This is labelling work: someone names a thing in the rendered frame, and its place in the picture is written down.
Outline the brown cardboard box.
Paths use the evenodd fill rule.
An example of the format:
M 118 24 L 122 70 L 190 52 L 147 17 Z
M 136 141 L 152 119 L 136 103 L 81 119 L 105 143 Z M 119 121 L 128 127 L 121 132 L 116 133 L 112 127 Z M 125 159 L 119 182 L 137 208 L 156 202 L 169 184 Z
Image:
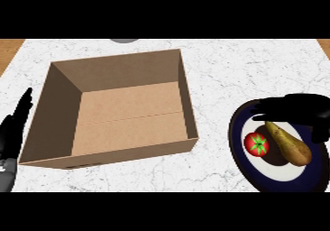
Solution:
M 178 50 L 50 63 L 22 165 L 71 170 L 189 152 L 197 140 Z

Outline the white plate with blue rim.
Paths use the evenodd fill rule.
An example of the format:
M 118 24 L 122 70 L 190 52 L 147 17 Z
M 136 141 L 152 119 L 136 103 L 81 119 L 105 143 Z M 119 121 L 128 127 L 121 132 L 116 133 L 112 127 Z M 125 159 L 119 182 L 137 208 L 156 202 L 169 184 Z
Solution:
M 277 126 L 299 139 L 311 150 L 311 162 L 295 166 L 281 156 L 280 149 L 271 139 L 265 123 L 255 121 L 251 110 L 258 104 L 248 101 L 236 110 L 228 124 L 228 147 L 234 162 L 246 180 L 261 192 L 324 192 L 330 181 L 330 158 L 324 143 L 311 141 L 311 128 L 292 123 Z M 268 154 L 255 157 L 249 154 L 245 141 L 248 134 L 259 133 L 268 140 Z

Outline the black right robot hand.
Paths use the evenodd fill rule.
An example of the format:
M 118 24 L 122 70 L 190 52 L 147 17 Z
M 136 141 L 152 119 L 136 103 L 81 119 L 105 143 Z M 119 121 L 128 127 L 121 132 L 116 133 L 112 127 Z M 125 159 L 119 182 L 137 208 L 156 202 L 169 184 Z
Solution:
M 312 128 L 311 140 L 324 143 L 330 138 L 330 98 L 318 94 L 295 93 L 267 97 L 252 110 L 255 121 L 287 122 Z

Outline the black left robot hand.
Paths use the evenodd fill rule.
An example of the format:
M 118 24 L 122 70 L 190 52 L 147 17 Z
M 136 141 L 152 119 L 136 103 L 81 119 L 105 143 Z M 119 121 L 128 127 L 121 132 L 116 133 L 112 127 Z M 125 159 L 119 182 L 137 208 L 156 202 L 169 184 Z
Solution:
M 0 124 L 0 166 L 4 160 L 16 159 L 21 154 L 22 132 L 32 108 L 32 89 L 28 88 L 12 115 L 7 115 Z

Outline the brown-yellow pear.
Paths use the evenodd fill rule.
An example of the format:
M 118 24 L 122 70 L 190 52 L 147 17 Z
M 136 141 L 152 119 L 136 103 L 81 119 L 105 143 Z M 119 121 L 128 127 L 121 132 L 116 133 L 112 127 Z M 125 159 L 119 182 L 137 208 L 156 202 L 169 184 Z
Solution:
M 283 158 L 298 167 L 311 162 L 311 150 L 305 143 L 296 139 L 273 122 L 265 122 L 268 133 L 279 145 Z

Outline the red tomato with green stem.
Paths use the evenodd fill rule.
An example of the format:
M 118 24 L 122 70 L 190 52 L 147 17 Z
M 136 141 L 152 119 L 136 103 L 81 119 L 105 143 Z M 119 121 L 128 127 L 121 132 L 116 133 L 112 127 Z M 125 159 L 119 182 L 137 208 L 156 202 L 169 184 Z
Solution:
M 243 146 L 248 153 L 255 157 L 262 157 L 268 154 L 268 139 L 261 133 L 248 133 Z

